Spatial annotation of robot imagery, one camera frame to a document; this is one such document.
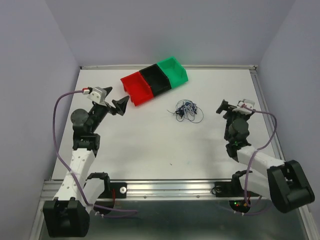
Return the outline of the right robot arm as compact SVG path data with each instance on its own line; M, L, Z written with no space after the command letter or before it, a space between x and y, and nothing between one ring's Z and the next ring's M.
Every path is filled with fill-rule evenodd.
M216 184L213 194L221 198L242 197L242 202L233 201L230 206L243 215L252 206L252 195L271 200L281 213L313 203L315 194L298 161L272 157L262 152L263 146L255 148L248 142L248 121L257 113L254 105L247 99L240 100L237 105L223 100L216 110L217 114L225 113L224 139L228 156L247 168L236 171L229 182Z

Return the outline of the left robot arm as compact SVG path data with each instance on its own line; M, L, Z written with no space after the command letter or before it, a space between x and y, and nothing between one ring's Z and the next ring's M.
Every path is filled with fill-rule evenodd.
M67 172L53 199L45 201L42 208L51 238L83 238L89 231L92 210L96 209L102 217L115 210L113 206L96 205L99 197L108 196L112 203L116 200L117 190L112 187L108 173L89 172L100 147L101 137L96 129L107 114L123 116L130 99L125 96L109 104L106 97L112 89L85 87L79 91L91 101L92 108L90 111L78 108L70 115L73 129L70 163L57 156Z

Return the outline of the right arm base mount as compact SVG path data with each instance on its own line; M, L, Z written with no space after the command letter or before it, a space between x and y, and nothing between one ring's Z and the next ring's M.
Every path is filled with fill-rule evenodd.
M241 184L232 183L231 181L215 181L211 193L217 198L244 197L244 190Z

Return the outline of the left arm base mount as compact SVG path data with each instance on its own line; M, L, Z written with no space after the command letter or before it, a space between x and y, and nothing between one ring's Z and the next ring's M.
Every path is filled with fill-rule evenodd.
M104 191L100 199L125 199L127 197L128 184L126 182L111 182L104 184Z

